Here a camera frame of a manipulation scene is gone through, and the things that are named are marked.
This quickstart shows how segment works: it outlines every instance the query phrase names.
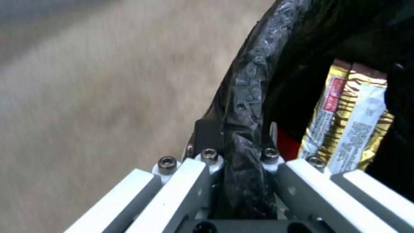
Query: screw head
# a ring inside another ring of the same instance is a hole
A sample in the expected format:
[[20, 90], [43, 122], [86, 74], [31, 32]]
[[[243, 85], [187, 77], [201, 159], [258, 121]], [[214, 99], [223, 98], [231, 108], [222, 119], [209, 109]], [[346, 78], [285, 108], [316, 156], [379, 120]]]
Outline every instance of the screw head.
[[306, 158], [306, 161], [312, 165], [314, 168], [318, 169], [319, 171], [323, 171], [323, 169], [326, 166], [326, 163], [324, 160], [319, 158], [318, 156], [310, 156]]
[[279, 152], [275, 148], [269, 147], [263, 151], [262, 161], [265, 163], [270, 163], [270, 164], [277, 163], [278, 158], [279, 158]]
[[187, 148], [185, 149], [185, 155], [189, 158], [193, 157], [193, 145], [192, 144], [187, 145]]
[[207, 148], [201, 151], [201, 161], [207, 165], [212, 165], [217, 162], [219, 155], [215, 149]]
[[177, 170], [177, 160], [171, 156], [164, 156], [158, 160], [158, 171], [163, 175], [173, 174]]

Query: screw hole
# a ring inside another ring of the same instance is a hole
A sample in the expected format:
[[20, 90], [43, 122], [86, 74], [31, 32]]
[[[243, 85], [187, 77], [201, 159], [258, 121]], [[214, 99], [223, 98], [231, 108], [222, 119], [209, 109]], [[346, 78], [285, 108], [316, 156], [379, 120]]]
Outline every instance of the screw hole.
[[214, 224], [203, 221], [194, 227], [193, 233], [217, 233], [217, 228]]
[[293, 222], [287, 226], [288, 233], [312, 233], [309, 228], [303, 224], [298, 222]]
[[171, 165], [171, 164], [173, 164], [174, 163], [174, 161], [173, 161], [173, 159], [172, 158], [170, 158], [170, 157], [165, 157], [165, 158], [162, 158], [162, 163], [165, 165], [165, 166], [168, 166], [168, 165]]
[[206, 155], [215, 155], [216, 154], [216, 150], [213, 150], [213, 149], [205, 149], [204, 150], [204, 153]]

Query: beige carpet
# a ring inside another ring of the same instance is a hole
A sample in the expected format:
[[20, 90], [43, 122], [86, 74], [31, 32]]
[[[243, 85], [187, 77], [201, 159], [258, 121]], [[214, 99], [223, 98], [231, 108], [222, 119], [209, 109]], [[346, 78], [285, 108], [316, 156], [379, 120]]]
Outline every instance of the beige carpet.
[[61, 232], [179, 157], [271, 0], [118, 0], [0, 26], [0, 232]]

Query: crumpled plastic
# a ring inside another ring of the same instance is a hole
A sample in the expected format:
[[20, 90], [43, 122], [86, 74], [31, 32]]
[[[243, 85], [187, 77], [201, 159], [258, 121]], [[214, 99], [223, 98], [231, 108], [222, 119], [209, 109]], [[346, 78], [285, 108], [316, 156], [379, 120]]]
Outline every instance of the crumpled plastic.
[[413, 2], [279, 0], [270, 7], [205, 115], [222, 121], [227, 161], [216, 218], [276, 218], [260, 162], [270, 123], [300, 141], [334, 58], [390, 74], [412, 56], [413, 16], [406, 9]]

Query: red label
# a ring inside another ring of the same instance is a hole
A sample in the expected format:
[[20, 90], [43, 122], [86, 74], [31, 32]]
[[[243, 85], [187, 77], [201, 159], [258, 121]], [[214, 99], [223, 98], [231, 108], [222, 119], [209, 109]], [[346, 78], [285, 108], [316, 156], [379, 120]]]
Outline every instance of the red label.
[[338, 106], [339, 97], [344, 90], [345, 80], [341, 78], [332, 78], [331, 89], [329, 90], [323, 109], [330, 112], [335, 112]]

